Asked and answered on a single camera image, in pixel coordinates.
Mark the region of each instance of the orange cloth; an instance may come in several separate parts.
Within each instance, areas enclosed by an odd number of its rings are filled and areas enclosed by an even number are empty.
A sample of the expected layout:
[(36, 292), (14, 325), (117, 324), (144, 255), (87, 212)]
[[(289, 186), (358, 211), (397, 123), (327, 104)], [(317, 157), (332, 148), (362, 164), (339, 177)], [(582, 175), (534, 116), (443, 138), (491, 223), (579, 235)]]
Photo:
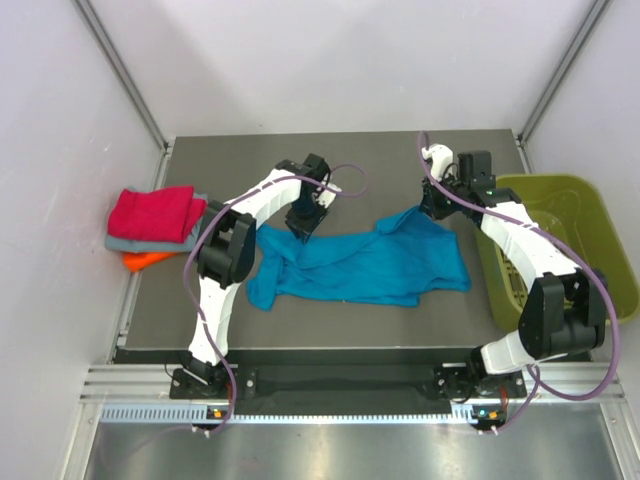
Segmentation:
[(124, 264), (132, 272), (139, 272), (149, 265), (161, 262), (167, 258), (180, 255), (180, 252), (148, 252), (148, 253), (129, 253), (124, 254)]

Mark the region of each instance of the stack of folded clothes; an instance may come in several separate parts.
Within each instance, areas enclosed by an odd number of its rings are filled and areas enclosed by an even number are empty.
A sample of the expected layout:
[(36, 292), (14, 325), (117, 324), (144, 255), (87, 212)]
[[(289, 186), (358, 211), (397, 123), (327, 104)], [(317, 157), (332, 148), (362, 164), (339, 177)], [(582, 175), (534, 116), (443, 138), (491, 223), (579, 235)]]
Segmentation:
[(206, 208), (207, 196), (196, 194), (193, 187), (150, 193), (125, 189), (109, 215), (104, 245), (124, 252), (129, 270), (141, 270), (193, 250)]

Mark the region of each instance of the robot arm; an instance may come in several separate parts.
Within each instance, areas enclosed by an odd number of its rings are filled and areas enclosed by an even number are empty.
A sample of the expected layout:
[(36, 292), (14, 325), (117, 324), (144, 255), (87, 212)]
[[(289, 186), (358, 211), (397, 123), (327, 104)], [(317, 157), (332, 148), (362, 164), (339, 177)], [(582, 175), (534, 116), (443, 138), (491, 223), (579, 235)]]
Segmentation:
[[(200, 307), (206, 316), (209, 332), (224, 355), (228, 351), (227, 332), (233, 301), (253, 266), (256, 230), (282, 207), (292, 204), (285, 223), (297, 238), (306, 242), (335, 199), (334, 193), (328, 190), (320, 192), (316, 186), (302, 180), (274, 183), (279, 178), (292, 175), (328, 182), (330, 169), (324, 159), (313, 154), (302, 165), (288, 160), (280, 162), (251, 189), (260, 189), (259, 193), (236, 204), (224, 215), (198, 252)], [(329, 185), (333, 190), (339, 190), (335, 185)], [(217, 201), (209, 203), (203, 229), (223, 207), (224, 204)], [(189, 351), (196, 360), (192, 362), (196, 367), (190, 370), (202, 378), (209, 376), (207, 364), (214, 366), (220, 361), (207, 340), (204, 322), (199, 315)]]
[(469, 217), (498, 244), (529, 291), (518, 329), (474, 349), (467, 361), (476, 385), (526, 365), (569, 353), (589, 351), (604, 341), (606, 310), (586, 275), (551, 242), (531, 231), (537, 227), (520, 198), (497, 188), (489, 152), (458, 156), (457, 175), (450, 173), (453, 153), (443, 145), (423, 150), (434, 178), (456, 196), (489, 211), (523, 222), (515, 225), (451, 202), (428, 178), (423, 181), (421, 211), (434, 219), (456, 211)]

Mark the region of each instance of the olive green plastic bin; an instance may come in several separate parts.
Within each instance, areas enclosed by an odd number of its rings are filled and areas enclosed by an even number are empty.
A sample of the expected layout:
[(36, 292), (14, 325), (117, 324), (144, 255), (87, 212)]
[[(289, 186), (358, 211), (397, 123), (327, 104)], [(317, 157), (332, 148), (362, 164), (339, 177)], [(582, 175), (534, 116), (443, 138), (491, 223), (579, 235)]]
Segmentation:
[[(620, 323), (635, 317), (638, 284), (593, 185), (573, 175), (506, 175), (498, 177), (497, 184), (512, 188), (540, 228), (604, 273)], [(511, 332), (518, 328), (527, 289), (500, 248), (480, 230), (476, 241), (493, 317), (502, 330)]]

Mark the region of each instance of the gray cloth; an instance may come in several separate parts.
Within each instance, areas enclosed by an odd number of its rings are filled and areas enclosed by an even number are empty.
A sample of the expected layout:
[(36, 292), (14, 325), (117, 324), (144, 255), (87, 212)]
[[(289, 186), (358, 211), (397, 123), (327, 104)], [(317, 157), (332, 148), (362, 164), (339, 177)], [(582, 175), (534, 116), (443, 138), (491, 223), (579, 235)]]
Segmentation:
[[(207, 200), (205, 194), (194, 194), (193, 198)], [(196, 246), (198, 235), (200, 234), (200, 226), (202, 218), (195, 224), (191, 233), (184, 243), (173, 242), (145, 242), (138, 240), (128, 240), (126, 238), (114, 237), (107, 235), (104, 240), (104, 246), (107, 250), (116, 252), (145, 253), (145, 252), (190, 252)]]

